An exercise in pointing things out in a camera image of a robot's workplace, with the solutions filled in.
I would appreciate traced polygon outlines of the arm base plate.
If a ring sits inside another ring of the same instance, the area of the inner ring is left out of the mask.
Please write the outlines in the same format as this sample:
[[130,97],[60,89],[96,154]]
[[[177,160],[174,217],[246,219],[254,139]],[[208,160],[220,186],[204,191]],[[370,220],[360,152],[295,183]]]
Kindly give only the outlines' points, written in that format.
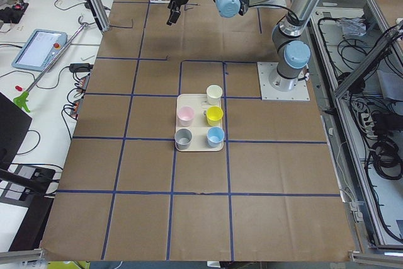
[[278,74],[277,62],[257,62],[261,99],[263,101],[310,101],[303,71],[295,79]]

